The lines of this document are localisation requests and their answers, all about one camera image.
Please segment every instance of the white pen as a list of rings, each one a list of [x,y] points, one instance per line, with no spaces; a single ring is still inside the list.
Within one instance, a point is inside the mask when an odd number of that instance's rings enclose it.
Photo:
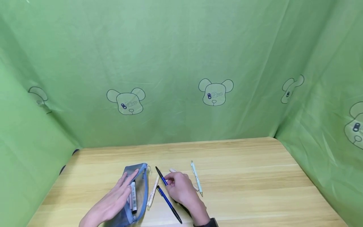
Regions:
[[[195,179],[197,180],[199,192],[200,192],[200,194],[203,197],[202,186],[200,185],[199,178],[198,178],[198,174],[197,174],[197,170],[195,169],[195,165],[194,165],[194,162],[193,161],[190,163],[190,166],[192,167],[192,171],[193,171],[193,173],[195,175]]]
[[[154,195],[155,195],[155,191],[156,191],[156,186],[158,185],[159,183],[159,175],[157,175],[156,177],[156,181],[155,181],[155,184],[154,184],[154,188],[152,189],[151,193],[150,193],[150,197],[149,197],[149,200],[147,201],[147,210],[150,210],[150,207],[152,205],[152,202],[154,200]]]

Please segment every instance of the pen clip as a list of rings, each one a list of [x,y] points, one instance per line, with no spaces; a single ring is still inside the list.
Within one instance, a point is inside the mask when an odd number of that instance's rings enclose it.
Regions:
[[[190,166],[192,167],[192,172],[195,175],[194,168],[193,168],[193,161],[190,163]]]
[[[159,185],[158,185],[158,186],[156,186],[156,189],[158,190],[158,192],[160,193],[160,195],[163,197],[163,194],[161,194],[161,191],[160,191],[160,187],[159,187]]]

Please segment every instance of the bear ear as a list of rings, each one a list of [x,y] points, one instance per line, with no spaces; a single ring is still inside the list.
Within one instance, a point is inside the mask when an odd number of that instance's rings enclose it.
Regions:
[[[350,115],[356,118],[359,114],[363,113],[363,102],[357,102],[350,108]]]
[[[107,91],[107,99],[110,101],[110,102],[115,102],[117,103],[117,96],[119,95],[120,93],[116,90],[109,90]]]
[[[208,79],[203,79],[203,80],[201,80],[200,82],[199,82],[199,90],[201,91],[201,92],[205,92],[205,89],[207,88],[207,86],[209,85],[209,84],[211,84],[212,82],[211,81],[209,81]]]
[[[297,81],[294,84],[295,87],[298,87],[298,86],[302,85],[304,83],[304,81],[305,81],[304,76],[303,75],[300,75],[299,78],[297,79]]]
[[[34,93],[36,95],[38,95],[39,97],[41,97],[41,99],[43,101],[47,101],[48,100],[48,96],[46,95],[46,93],[43,91],[43,89],[39,88],[39,87],[31,87],[29,88],[29,93]]]
[[[232,91],[232,89],[233,89],[233,81],[232,80],[225,80],[222,84],[226,87],[226,93]]]
[[[288,79],[282,86],[282,90],[287,91],[291,84],[293,84],[295,80],[293,78]]]
[[[135,94],[140,101],[145,98],[145,92],[141,88],[134,88],[131,93]]]

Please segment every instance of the pencil case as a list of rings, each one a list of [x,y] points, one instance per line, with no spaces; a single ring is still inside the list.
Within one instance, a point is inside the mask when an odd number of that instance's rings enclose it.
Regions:
[[[124,227],[138,222],[145,214],[148,198],[148,171],[147,164],[141,163],[126,166],[124,173],[127,176],[139,169],[136,177],[131,181],[131,194],[124,208],[111,220],[105,223],[105,227]]]

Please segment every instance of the bear face print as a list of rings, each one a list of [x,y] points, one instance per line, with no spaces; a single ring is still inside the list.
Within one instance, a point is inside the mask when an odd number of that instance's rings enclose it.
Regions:
[[[199,82],[199,90],[204,92],[203,102],[208,106],[220,106],[225,103],[225,94],[232,91],[232,89],[232,80],[225,80],[221,84],[212,84],[208,79]]]
[[[363,102],[354,104],[350,115],[354,119],[344,127],[345,135],[352,144],[363,149]]]
[[[303,75],[300,75],[297,81],[295,81],[293,78],[288,79],[282,86],[282,90],[285,91],[285,94],[281,98],[281,102],[286,104],[289,102],[294,89],[300,85],[302,85],[305,81],[305,78]]]
[[[141,113],[144,107],[140,101],[145,98],[145,92],[141,88],[134,88],[131,93],[119,93],[116,90],[108,90],[107,99],[117,103],[118,111],[124,115]]]
[[[48,96],[43,91],[43,89],[41,89],[40,87],[31,87],[31,88],[29,88],[28,93],[32,95],[32,97],[34,98],[34,100],[37,102],[37,104],[40,107],[44,108],[44,110],[46,111],[46,114],[49,114],[52,112],[45,104],[45,101],[48,100]]]

